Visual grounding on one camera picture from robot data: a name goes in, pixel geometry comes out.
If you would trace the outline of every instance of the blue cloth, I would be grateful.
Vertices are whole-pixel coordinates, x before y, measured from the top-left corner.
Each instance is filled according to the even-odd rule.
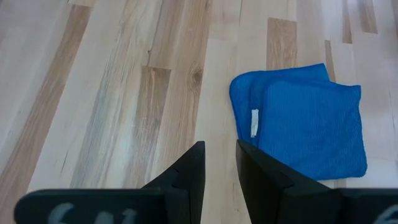
[[[284,77],[264,89],[260,149],[315,180],[365,174],[360,86]]]
[[[229,86],[229,96],[231,97],[239,139],[251,142],[258,147],[258,138],[256,138],[256,142],[252,142],[250,138],[251,110],[262,105],[262,92],[266,81],[270,78],[286,76],[328,80],[327,70],[322,63],[302,68],[247,72],[236,77]]]

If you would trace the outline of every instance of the white tag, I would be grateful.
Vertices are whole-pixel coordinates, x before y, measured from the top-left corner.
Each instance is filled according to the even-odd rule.
[[[251,130],[250,138],[254,138],[257,135],[257,129],[259,128],[259,110],[251,110]]]

